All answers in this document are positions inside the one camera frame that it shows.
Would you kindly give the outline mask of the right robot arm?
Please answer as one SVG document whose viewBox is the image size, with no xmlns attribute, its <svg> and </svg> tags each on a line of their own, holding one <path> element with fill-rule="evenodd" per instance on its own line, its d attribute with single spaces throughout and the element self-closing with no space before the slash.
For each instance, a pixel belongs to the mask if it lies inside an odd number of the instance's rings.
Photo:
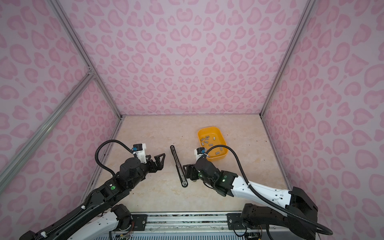
<svg viewBox="0 0 384 240">
<path fill-rule="evenodd" d="M 288 228 L 296 236 L 305 240 L 316 239 L 316 227 L 305 220 L 318 220 L 318 207 L 300 188 L 279 190 L 250 182 L 228 171 L 220 171 L 212 163 L 184 165 L 186 178 L 201 180 L 209 188 L 223 197 L 231 196 L 250 200 L 245 204 L 240 224 L 253 229 L 258 226 L 280 226 Z"/>
</svg>

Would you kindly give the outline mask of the black stapler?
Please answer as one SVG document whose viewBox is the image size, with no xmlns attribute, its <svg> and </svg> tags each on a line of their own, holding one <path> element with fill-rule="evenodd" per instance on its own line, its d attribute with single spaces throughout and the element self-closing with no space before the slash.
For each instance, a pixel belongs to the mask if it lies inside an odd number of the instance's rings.
<svg viewBox="0 0 384 240">
<path fill-rule="evenodd" d="M 178 158 L 175 146 L 171 145 L 170 150 L 171 150 L 171 153 L 172 153 L 174 160 L 175 160 L 175 163 L 176 163 L 176 169 L 178 172 L 178 176 L 179 176 L 181 185 L 183 188 L 186 188 L 188 186 L 188 181 L 187 181 L 186 175 L 184 173 L 183 166 L 181 165 L 180 160 Z"/>
</svg>

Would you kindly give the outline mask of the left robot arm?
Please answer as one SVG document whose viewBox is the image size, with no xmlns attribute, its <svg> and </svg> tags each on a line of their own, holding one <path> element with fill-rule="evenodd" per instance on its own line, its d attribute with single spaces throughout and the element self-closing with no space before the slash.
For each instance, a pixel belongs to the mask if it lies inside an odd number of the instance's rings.
<svg viewBox="0 0 384 240">
<path fill-rule="evenodd" d="M 84 202 L 73 211 L 52 225 L 34 233 L 24 233 L 21 240 L 67 240 L 93 218 L 102 212 L 112 209 L 120 200 L 142 182 L 147 174 L 161 171 L 166 155 L 160 154 L 152 160 L 145 156 L 146 163 L 138 158 L 129 158 L 111 179 L 99 188 L 91 191 Z"/>
</svg>

